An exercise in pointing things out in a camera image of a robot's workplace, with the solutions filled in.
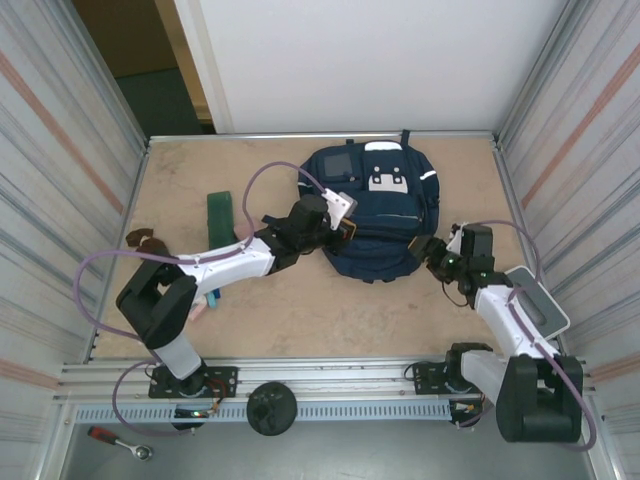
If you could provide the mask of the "navy blue backpack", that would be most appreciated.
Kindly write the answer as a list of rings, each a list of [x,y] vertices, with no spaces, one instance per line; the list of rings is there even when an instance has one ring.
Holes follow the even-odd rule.
[[[329,146],[301,165],[322,186],[357,202],[349,220],[353,238],[323,253],[342,276],[391,282],[412,274],[419,263],[409,252],[417,236],[433,235],[439,224],[440,183],[426,155],[399,141],[369,141]]]

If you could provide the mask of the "green pencil case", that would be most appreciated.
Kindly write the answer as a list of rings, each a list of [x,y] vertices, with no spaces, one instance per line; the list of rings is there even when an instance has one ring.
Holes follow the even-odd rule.
[[[234,213],[229,191],[210,193],[206,198],[208,246],[210,250],[234,244]]]

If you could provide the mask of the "grey and white tray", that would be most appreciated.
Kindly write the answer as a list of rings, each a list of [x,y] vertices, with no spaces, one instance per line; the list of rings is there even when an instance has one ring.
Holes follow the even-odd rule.
[[[570,327],[570,319],[546,288],[535,279],[526,266],[514,267],[506,272],[514,287],[519,289],[517,299],[524,313],[546,340],[557,337]]]

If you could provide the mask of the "aluminium table edge bar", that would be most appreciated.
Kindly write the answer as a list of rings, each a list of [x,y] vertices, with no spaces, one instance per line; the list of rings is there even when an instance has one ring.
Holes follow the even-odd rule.
[[[285,133],[245,133],[245,134],[216,134],[216,135],[157,135],[151,136],[148,145],[182,141],[235,141],[235,140],[290,140],[290,139],[399,139],[402,131],[365,131],[365,132],[285,132]],[[409,138],[480,138],[492,141],[495,134],[489,130],[411,130]]]

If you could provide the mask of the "black round knob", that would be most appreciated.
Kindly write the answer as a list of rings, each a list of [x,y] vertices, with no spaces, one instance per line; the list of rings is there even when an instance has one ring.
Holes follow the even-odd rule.
[[[246,414],[251,428],[263,436],[278,436],[295,422],[298,407],[294,393],[281,382],[268,382],[249,396]]]

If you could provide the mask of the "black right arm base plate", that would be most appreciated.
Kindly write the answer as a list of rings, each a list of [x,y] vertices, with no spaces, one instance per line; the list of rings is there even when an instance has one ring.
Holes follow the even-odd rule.
[[[409,365],[404,374],[411,372],[407,380],[414,385],[417,395],[468,395],[481,390],[463,379],[459,372],[450,369],[446,362],[416,362]]]

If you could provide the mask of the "aluminium mounting rail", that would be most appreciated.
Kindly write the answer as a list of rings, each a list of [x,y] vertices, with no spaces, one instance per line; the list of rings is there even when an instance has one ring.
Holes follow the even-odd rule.
[[[124,371],[138,358],[98,358],[65,365],[54,391],[58,403],[104,403]],[[278,381],[302,401],[391,400],[415,396],[406,367],[412,357],[208,358],[215,366],[238,369],[235,402],[258,386]]]

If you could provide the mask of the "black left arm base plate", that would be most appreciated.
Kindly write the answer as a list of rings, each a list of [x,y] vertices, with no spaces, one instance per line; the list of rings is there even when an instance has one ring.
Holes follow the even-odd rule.
[[[233,398],[238,384],[237,367],[201,365],[185,379],[173,376],[166,366],[151,373],[148,396],[152,399]]]

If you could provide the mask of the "red handled ratchet wrench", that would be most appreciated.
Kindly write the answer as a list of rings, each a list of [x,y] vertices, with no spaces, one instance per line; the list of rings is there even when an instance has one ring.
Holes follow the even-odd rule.
[[[102,427],[91,426],[87,435],[100,442],[124,448],[140,461],[149,461],[153,456],[153,450],[150,447],[125,442],[115,433]]]

